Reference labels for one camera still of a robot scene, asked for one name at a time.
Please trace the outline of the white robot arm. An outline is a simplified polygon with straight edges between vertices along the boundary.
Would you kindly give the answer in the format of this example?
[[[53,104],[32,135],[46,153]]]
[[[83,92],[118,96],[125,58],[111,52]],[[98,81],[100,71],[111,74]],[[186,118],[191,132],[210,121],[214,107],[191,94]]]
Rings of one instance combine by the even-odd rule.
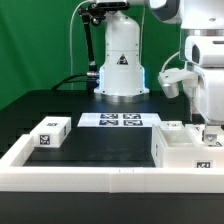
[[[192,112],[205,121],[202,139],[213,145],[224,125],[224,0],[95,0],[106,12],[106,57],[95,93],[112,100],[148,92],[139,59],[140,29],[122,11],[148,5],[161,22],[180,25],[176,55],[183,69],[163,68],[158,81],[167,97],[179,94],[190,100]]]

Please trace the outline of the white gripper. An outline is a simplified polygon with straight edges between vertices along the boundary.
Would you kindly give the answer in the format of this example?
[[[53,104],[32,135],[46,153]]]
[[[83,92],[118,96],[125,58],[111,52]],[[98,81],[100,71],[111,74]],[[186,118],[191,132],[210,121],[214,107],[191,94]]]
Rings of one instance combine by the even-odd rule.
[[[190,97],[193,124],[201,124],[202,117],[210,125],[224,124],[224,37],[188,36],[185,58],[198,76]],[[217,142],[217,127],[206,125],[204,142]]]

